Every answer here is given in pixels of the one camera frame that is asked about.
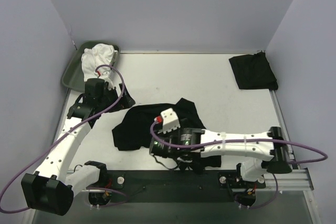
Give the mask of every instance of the screw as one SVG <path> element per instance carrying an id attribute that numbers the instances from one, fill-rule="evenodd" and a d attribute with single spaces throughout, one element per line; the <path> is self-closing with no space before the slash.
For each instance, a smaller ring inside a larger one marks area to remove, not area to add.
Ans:
<path id="1" fill-rule="evenodd" d="M 261 184 L 265 183 L 265 179 L 264 179 L 264 177 L 260 176 L 260 177 L 258 178 L 258 182 L 261 183 Z"/>
<path id="2" fill-rule="evenodd" d="M 117 183 L 118 183 L 119 185 L 124 184 L 124 182 L 125 182 L 125 179 L 124 179 L 123 177 L 118 177 L 118 178 L 117 178 Z"/>
<path id="3" fill-rule="evenodd" d="M 224 176 L 220 177 L 220 178 L 219 178 L 219 182 L 220 182 L 221 184 L 225 184 L 225 182 L 226 182 L 226 177 L 224 177 Z"/>

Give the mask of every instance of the white wall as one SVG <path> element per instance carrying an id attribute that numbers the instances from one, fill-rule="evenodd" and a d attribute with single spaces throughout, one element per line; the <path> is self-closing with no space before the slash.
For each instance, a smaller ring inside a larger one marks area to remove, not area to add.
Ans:
<path id="1" fill-rule="evenodd" d="M 0 6 L 2 189 L 50 146 L 65 98 L 60 77 L 74 47 L 50 0 L 0 0 Z M 1 206 L 27 206 L 20 179 Z M 22 214 L 0 214 L 0 223 L 20 223 L 21 218 Z"/>
<path id="2" fill-rule="evenodd" d="M 335 0 L 294 0 L 266 50 L 290 139 L 329 154 L 308 165 L 323 223 L 334 223 L 336 206 L 335 19 Z M 298 159 L 312 157 L 295 151 Z"/>
<path id="3" fill-rule="evenodd" d="M 51 0 L 76 44 L 122 49 L 266 49 L 292 0 Z"/>

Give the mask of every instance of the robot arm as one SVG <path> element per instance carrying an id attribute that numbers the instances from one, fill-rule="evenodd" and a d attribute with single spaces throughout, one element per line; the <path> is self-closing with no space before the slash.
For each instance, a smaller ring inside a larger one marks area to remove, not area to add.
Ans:
<path id="1" fill-rule="evenodd" d="M 197 145 L 218 141 L 218 144 L 201 148 L 170 148 L 152 139 L 150 154 L 169 157 L 180 162 L 192 162 L 193 157 L 244 156 L 251 159 L 237 165 L 237 177 L 255 182 L 264 173 L 290 173 L 289 153 L 286 145 L 272 142 L 225 143 L 228 140 L 283 139 L 281 128 L 271 127 L 268 132 L 257 134 L 227 134 L 205 129 L 183 128 L 176 113 L 168 109 L 156 118 L 159 122 L 159 136 L 165 142 L 178 145 Z"/>
<path id="2" fill-rule="evenodd" d="M 66 175 L 78 147 L 99 117 L 84 123 L 71 133 L 69 130 L 106 109 L 118 98 L 116 89 L 110 87 L 111 81 L 104 78 L 87 80 L 85 92 L 69 109 L 59 138 L 65 133 L 68 135 L 49 152 L 33 174 L 25 174 L 21 181 L 28 207 L 64 215 L 69 210 L 74 196 L 83 189 L 89 185 L 104 187 L 107 184 L 106 165 L 98 162 L 88 161 L 77 172 L 68 177 Z M 125 88 L 120 101 L 108 112 L 127 109 L 134 104 L 135 101 Z"/>

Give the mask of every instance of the white towel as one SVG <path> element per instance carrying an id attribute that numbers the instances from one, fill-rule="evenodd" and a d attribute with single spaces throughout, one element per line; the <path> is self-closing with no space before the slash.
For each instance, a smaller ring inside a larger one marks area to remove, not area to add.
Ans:
<path id="1" fill-rule="evenodd" d="M 102 64 L 110 64 L 114 55 L 114 47 L 105 44 L 97 44 L 92 49 L 85 49 L 82 55 L 82 70 L 84 73 L 84 81 L 90 78 L 97 78 L 99 74 L 95 72 L 97 66 Z M 98 70 L 100 74 L 110 72 L 108 67 L 102 67 Z"/>

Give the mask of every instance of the white table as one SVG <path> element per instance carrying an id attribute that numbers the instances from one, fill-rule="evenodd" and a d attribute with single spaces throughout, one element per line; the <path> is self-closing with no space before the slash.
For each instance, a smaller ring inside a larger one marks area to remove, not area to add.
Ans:
<path id="1" fill-rule="evenodd" d="M 279 126 L 268 90 L 240 90 L 229 58 L 236 55 L 206 54 L 121 54 L 117 69 L 122 73 L 136 105 L 193 101 L 207 129 L 227 133 L 259 133 Z M 117 75 L 115 86 L 120 83 Z M 73 105 L 79 92 L 71 91 L 65 106 Z M 104 114 L 83 140 L 69 169 L 86 161 L 97 161 L 110 170 L 159 170 L 147 148 L 118 151 L 112 129 L 121 123 L 126 110 Z M 221 169 L 235 169 L 244 157 L 222 157 Z M 168 167 L 171 159 L 160 158 Z"/>

